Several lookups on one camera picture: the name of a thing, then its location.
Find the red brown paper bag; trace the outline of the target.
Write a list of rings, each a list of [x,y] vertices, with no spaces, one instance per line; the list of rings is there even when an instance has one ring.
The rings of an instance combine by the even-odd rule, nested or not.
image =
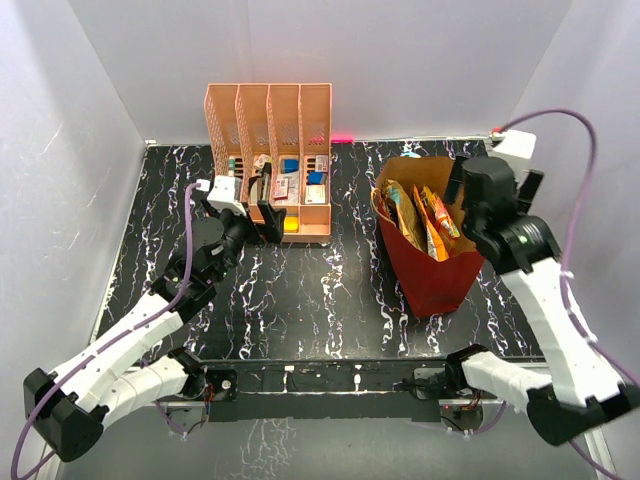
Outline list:
[[[448,157],[393,157],[371,192],[393,272],[417,317],[456,310],[484,263],[462,233],[463,195],[445,203],[453,166]]]

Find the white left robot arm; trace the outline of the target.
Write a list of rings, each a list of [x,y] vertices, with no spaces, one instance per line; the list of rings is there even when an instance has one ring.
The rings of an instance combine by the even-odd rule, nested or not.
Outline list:
[[[88,452],[104,430],[164,396],[200,396],[207,376],[194,355],[177,348],[141,370],[128,370],[157,342],[179,330],[216,296],[246,245],[278,244],[286,212],[258,204],[254,222],[243,209],[206,208],[185,220],[185,241],[134,307],[106,333],[51,372],[34,369],[23,381],[27,427],[63,462]]]

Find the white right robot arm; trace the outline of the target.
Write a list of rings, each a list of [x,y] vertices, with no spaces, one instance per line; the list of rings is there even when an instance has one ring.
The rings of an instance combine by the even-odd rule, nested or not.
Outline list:
[[[462,201],[461,230],[516,297],[544,355],[538,374],[481,345],[446,358],[444,378],[455,395],[488,392],[526,413],[538,435],[559,446],[639,406],[639,389],[623,381],[595,349],[595,338],[561,279],[561,249],[547,223],[529,213],[544,175],[517,182],[497,157],[455,160],[446,203]]]

